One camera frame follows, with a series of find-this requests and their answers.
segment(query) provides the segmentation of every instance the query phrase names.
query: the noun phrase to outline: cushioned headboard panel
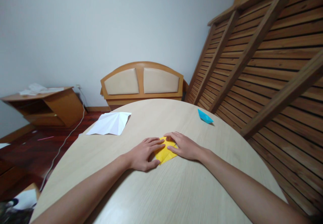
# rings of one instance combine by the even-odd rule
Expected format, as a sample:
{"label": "cushioned headboard panel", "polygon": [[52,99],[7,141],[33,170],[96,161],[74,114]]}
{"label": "cushioned headboard panel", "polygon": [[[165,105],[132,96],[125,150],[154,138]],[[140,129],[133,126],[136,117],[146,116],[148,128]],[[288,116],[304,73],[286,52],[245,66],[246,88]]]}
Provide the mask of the cushioned headboard panel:
{"label": "cushioned headboard panel", "polygon": [[173,93],[178,91],[179,77],[169,72],[144,68],[144,93]]}
{"label": "cushioned headboard panel", "polygon": [[139,93],[135,68],[127,69],[111,76],[104,81],[104,84],[109,95],[129,95]]}

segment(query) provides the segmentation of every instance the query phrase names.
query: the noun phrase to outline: yellow paper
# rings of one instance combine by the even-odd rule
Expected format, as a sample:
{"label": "yellow paper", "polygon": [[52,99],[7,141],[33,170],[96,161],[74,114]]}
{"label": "yellow paper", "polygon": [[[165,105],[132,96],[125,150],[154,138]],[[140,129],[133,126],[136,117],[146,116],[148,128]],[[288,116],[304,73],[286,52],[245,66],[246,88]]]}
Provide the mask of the yellow paper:
{"label": "yellow paper", "polygon": [[162,149],[158,149],[154,151],[156,159],[160,161],[159,165],[162,165],[163,163],[167,162],[168,160],[172,159],[173,157],[176,157],[177,154],[173,153],[172,151],[168,150],[168,146],[172,146],[175,148],[178,148],[176,144],[173,141],[166,141],[166,137],[162,137],[160,139],[164,139],[165,141],[162,144],[165,144],[165,147]]}

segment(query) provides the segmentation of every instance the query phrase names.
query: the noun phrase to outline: headboard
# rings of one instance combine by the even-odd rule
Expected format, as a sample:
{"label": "headboard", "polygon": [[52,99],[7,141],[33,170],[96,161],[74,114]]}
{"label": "headboard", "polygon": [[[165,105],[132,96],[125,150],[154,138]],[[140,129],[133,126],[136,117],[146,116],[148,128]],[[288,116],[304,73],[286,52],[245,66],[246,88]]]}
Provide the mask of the headboard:
{"label": "headboard", "polygon": [[183,75],[154,62],[122,65],[101,79],[101,94],[111,109],[138,100],[167,98],[181,100]]}

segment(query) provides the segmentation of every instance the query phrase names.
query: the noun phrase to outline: pink object on floor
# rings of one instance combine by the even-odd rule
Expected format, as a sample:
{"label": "pink object on floor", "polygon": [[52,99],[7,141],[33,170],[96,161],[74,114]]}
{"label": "pink object on floor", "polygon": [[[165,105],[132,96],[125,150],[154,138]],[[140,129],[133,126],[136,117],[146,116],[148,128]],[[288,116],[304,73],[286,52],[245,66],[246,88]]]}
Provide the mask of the pink object on floor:
{"label": "pink object on floor", "polygon": [[47,137],[47,138],[38,139],[38,141],[40,141],[40,140],[45,140],[45,139],[52,138],[52,137]]}

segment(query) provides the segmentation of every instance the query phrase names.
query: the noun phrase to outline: light wood tabletop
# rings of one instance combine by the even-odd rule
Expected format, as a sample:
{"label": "light wood tabletop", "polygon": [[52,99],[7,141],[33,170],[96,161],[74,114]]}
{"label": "light wood tabletop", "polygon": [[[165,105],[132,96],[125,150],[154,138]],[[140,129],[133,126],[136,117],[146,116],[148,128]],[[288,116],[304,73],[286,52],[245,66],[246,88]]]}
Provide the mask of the light wood tabletop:
{"label": "light wood tabletop", "polygon": [[[198,109],[214,120],[213,125],[199,118]],[[195,105],[167,99],[137,101],[114,112],[132,113],[122,134],[83,133],[51,174],[32,220],[144,138],[162,137],[171,131],[183,133],[211,149],[287,202],[258,154],[215,115]],[[202,164],[177,156],[147,173],[127,171],[87,223],[250,223],[250,220]]]}

